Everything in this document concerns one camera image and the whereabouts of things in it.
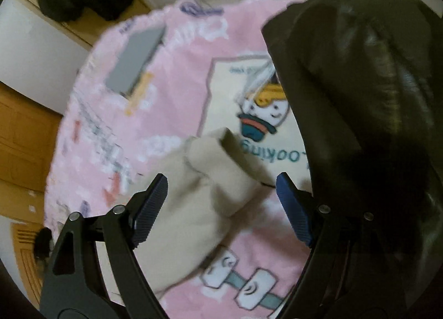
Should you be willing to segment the dark olive garment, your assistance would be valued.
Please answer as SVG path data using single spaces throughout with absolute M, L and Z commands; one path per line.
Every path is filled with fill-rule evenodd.
M 349 256 L 339 318 L 442 316 L 442 19 L 422 0 L 306 0 L 262 29 Z

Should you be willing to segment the grey laptop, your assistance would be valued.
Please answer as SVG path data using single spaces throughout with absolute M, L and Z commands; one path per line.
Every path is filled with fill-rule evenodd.
M 143 69 L 162 42 L 165 31 L 166 27 L 153 27 L 132 34 L 105 81 L 107 89 L 124 97 L 130 96 Z

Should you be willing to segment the beige zip hoodie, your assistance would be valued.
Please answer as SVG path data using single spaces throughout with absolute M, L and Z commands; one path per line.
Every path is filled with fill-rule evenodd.
M 261 190 L 228 128 L 190 137 L 132 185 L 146 189 L 156 174 L 168 196 L 147 240 L 134 251 L 157 297 L 192 274 L 228 235 L 234 215 Z

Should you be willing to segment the pink patterned bed blanket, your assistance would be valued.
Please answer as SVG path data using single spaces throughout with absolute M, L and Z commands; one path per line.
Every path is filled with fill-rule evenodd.
M 271 63 L 263 25 L 297 0 L 242 0 L 196 9 L 196 0 L 127 20 L 99 39 L 81 68 L 61 121 L 47 177 L 44 223 L 58 236 L 72 212 L 103 215 L 190 137 L 228 128 L 261 190 L 228 235 L 159 301 L 171 318 L 276 318 L 309 248 L 275 193 L 286 172 L 310 188 L 300 131 Z M 107 89 L 129 37 L 166 27 L 128 97 Z

